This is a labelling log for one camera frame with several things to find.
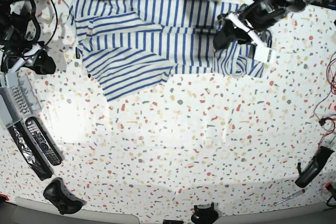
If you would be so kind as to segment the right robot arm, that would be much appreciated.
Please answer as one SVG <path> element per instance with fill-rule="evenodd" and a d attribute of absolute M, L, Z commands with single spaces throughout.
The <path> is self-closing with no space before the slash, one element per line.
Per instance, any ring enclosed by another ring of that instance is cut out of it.
<path fill-rule="evenodd" d="M 39 75 L 53 74 L 56 65 L 47 53 L 49 42 L 40 41 L 41 27 L 34 0 L 31 9 L 17 14 L 11 11 L 16 0 L 1 0 L 1 87 L 18 85 L 17 71 L 28 68 Z"/>

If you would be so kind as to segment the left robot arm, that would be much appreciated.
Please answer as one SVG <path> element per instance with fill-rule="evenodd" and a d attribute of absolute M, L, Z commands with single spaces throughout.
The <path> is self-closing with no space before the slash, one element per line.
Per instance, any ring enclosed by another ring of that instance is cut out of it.
<path fill-rule="evenodd" d="M 223 22 L 223 27 L 213 39 L 215 50 L 227 49 L 233 41 L 260 49 L 257 39 L 270 48 L 272 35 L 269 28 L 286 17 L 289 12 L 303 11 L 311 0 L 253 1 L 250 5 L 243 4 L 235 12 L 230 11 L 217 17 Z"/>

